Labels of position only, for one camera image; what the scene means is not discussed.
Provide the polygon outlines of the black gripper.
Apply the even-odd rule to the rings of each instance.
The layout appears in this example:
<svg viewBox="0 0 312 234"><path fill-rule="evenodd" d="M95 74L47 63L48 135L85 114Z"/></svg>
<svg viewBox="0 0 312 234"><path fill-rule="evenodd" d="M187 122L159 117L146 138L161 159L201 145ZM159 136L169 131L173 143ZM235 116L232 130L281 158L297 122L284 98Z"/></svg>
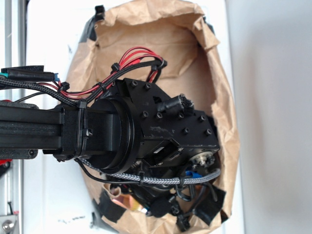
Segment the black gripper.
<svg viewBox="0 0 312 234"><path fill-rule="evenodd" d="M128 170L147 176L181 176L186 171L206 175L219 168L219 144L211 117L187 110L184 95L170 97L154 83L125 78L112 93L128 99L141 126L136 162Z"/></svg>

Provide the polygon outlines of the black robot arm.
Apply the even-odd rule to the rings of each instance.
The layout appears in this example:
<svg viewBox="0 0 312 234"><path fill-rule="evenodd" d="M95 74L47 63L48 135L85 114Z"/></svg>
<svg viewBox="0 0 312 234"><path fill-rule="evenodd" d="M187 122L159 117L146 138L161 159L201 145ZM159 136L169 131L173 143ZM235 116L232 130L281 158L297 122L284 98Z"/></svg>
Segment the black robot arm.
<svg viewBox="0 0 312 234"><path fill-rule="evenodd" d="M156 84L117 80L92 106L41 110L0 103L0 157L33 159L38 150L59 161L85 159L106 174L212 163L219 150L212 120L184 95Z"/></svg>

